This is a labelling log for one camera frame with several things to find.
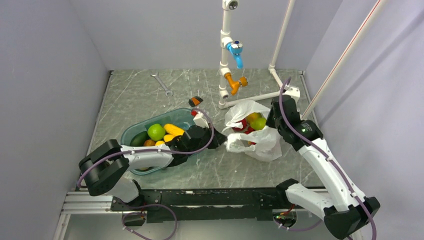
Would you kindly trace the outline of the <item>silver wrench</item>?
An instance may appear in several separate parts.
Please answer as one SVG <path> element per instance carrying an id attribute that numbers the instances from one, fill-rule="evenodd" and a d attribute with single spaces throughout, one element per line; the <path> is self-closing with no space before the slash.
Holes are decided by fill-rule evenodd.
<path id="1" fill-rule="evenodd" d="M 163 90 L 164 90 L 164 93 L 165 93 L 165 96 L 166 97 L 169 97 L 169 96 L 173 96 L 174 95 L 174 93 L 173 93 L 173 91 L 172 90 L 170 90 L 166 85 L 165 85 L 165 83 L 163 82 L 163 80 L 160 78 L 160 76 L 159 76 L 159 73 L 158 72 L 156 72 L 156 73 L 153 73 L 153 74 L 151 74 L 150 75 L 151 77 L 153 77 L 158 83 L 159 83 L 159 85 L 163 88 Z"/>

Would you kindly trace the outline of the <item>small orange black brush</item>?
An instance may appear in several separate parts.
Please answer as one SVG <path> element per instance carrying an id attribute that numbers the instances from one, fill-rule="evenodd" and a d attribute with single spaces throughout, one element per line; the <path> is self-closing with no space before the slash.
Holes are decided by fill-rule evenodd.
<path id="1" fill-rule="evenodd" d="M 198 106 L 200 103 L 202 103 L 203 102 L 203 99 L 201 98 L 201 97 L 199 97 L 199 96 L 194 96 L 194 97 L 191 97 L 189 100 L 188 100 L 188 104 L 191 106 L 191 107 L 196 107 L 196 106 Z"/>

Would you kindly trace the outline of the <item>yellow fake mango upper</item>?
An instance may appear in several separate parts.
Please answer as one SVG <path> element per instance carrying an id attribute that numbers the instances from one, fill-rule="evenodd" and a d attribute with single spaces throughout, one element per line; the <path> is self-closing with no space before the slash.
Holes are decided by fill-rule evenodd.
<path id="1" fill-rule="evenodd" d="M 185 131 L 182 128 L 171 123 L 165 124 L 163 128 L 168 135 L 172 135 L 175 137 L 182 136 L 185 133 Z"/>

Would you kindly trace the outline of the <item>white plastic bag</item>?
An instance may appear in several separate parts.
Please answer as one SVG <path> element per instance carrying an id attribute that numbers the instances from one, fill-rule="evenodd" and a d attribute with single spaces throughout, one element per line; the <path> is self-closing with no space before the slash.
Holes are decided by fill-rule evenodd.
<path id="1" fill-rule="evenodd" d="M 251 99 L 244 100 L 231 107 L 224 116 L 222 133 L 227 136 L 226 150 L 231 153 L 244 153 L 262 162 L 271 162 L 282 156 L 280 135 L 276 129 L 265 126 L 250 134 L 234 132 L 232 127 L 241 127 L 238 123 L 251 113 L 261 113 L 267 117 L 270 108 Z"/>

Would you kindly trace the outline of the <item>small orange fake fruit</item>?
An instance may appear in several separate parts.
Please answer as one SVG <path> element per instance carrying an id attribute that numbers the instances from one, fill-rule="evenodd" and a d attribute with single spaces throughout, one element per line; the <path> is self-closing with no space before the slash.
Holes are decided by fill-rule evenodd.
<path id="1" fill-rule="evenodd" d="M 152 139 L 147 139 L 144 143 L 143 143 L 143 146 L 144 147 L 152 147 L 152 146 L 155 146 L 156 145 L 156 142 L 154 141 L 154 140 L 152 140 Z"/>

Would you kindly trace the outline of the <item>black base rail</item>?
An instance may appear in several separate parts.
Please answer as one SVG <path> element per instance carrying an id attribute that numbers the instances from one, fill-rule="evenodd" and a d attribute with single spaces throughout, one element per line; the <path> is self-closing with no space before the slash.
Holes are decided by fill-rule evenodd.
<path id="1" fill-rule="evenodd" d="M 291 209 L 275 187 L 145 189 L 144 202 L 122 203 L 113 197 L 112 212 L 143 212 L 147 223 L 256 219 L 270 221 L 273 215 Z"/>

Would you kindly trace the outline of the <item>yellow fake mango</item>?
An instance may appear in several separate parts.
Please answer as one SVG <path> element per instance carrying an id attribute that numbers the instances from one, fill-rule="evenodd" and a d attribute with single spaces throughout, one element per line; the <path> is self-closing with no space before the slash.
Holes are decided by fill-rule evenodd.
<path id="1" fill-rule="evenodd" d="M 171 142 L 176 136 L 172 134 L 166 134 L 163 136 L 163 141 L 165 143 Z"/>
<path id="2" fill-rule="evenodd" d="M 163 140 L 159 140 L 155 143 L 155 146 L 160 146 L 160 145 L 164 145 L 165 142 Z"/>
<path id="3" fill-rule="evenodd" d="M 185 131 L 182 128 L 171 123 L 165 124 L 163 128 L 168 135 L 172 135 L 175 137 L 182 136 L 185 133 Z"/>

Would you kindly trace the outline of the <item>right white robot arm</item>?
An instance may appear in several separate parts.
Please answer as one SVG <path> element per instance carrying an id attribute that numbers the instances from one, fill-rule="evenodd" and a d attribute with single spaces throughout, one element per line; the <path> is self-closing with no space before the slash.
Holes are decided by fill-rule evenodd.
<path id="1" fill-rule="evenodd" d="M 266 125 L 307 160 L 329 194 L 324 197 L 290 178 L 276 187 L 276 203 L 282 208 L 294 204 L 308 210 L 339 240 L 350 239 L 367 224 L 371 225 L 372 239 L 376 239 L 373 217 L 380 202 L 374 196 L 366 196 L 348 177 L 319 127 L 312 120 L 301 119 L 296 101 L 285 94 L 273 98 Z"/>

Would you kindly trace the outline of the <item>blue tap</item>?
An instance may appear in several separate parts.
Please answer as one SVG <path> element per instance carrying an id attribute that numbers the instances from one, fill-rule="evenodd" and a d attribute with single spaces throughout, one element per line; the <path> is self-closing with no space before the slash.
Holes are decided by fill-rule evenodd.
<path id="1" fill-rule="evenodd" d="M 235 60 L 236 67 L 238 69 L 243 69 L 244 68 L 244 63 L 242 60 L 243 43 L 239 40 L 234 40 L 232 42 L 229 42 L 225 47 L 230 52 L 233 59 Z"/>

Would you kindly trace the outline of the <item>yellow fake mango middle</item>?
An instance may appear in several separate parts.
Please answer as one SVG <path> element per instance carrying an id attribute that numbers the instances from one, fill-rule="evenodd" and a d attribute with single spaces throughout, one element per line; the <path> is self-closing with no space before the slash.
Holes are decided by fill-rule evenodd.
<path id="1" fill-rule="evenodd" d="M 165 143 L 171 142 L 176 136 L 172 134 L 166 134 L 163 136 L 163 141 Z"/>

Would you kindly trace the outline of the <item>green fake lime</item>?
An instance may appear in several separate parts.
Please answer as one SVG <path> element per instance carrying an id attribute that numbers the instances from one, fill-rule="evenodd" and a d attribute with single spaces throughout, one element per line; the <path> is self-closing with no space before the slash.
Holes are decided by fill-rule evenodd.
<path id="1" fill-rule="evenodd" d="M 155 123 L 148 128 L 147 134 L 151 140 L 158 142 L 166 135 L 166 130 L 161 124 Z"/>

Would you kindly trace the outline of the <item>orange fake fruit in bag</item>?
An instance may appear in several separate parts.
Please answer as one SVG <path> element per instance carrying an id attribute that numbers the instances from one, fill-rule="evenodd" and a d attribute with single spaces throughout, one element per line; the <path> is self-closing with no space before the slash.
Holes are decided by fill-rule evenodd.
<path id="1" fill-rule="evenodd" d="M 245 119 L 246 119 L 248 124 L 251 124 L 255 120 L 262 118 L 262 117 L 263 116 L 260 112 L 253 112 L 253 113 L 249 114 Z"/>

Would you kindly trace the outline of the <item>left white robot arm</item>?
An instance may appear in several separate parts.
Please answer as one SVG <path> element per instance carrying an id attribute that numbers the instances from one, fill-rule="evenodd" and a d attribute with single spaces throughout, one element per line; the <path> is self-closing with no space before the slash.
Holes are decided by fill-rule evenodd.
<path id="1" fill-rule="evenodd" d="M 103 194 L 120 199 L 129 209 L 137 210 L 145 203 L 140 184 L 124 174 L 142 168 L 170 168 L 185 163 L 205 149 L 216 149 L 227 137 L 213 126 L 191 126 L 183 135 L 155 146 L 127 146 L 110 139 L 82 159 L 77 185 L 85 182 L 91 196 Z"/>

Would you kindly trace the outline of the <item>orange tap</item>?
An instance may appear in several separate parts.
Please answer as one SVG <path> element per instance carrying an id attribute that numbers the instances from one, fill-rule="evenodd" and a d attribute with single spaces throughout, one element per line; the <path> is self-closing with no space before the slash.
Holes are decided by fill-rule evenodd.
<path id="1" fill-rule="evenodd" d="M 237 94 L 239 88 L 246 87 L 248 85 L 248 79 L 245 76 L 242 76 L 238 81 L 235 81 L 233 80 L 232 74 L 227 72 L 224 74 L 224 78 L 228 81 L 231 88 L 230 94 L 232 96 Z"/>

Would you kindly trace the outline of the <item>dark green fake avocado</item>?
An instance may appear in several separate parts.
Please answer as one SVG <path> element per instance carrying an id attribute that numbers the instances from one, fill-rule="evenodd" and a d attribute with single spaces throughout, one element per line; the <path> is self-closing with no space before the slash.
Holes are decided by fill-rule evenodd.
<path id="1" fill-rule="evenodd" d="M 135 135 L 131 139 L 129 145 L 131 147 L 143 147 L 144 144 L 145 144 L 145 142 L 147 140 L 149 140 L 149 139 L 150 139 L 150 137 L 148 135 L 148 132 L 147 131 L 142 131 L 142 132 L 138 133 L 137 135 Z"/>

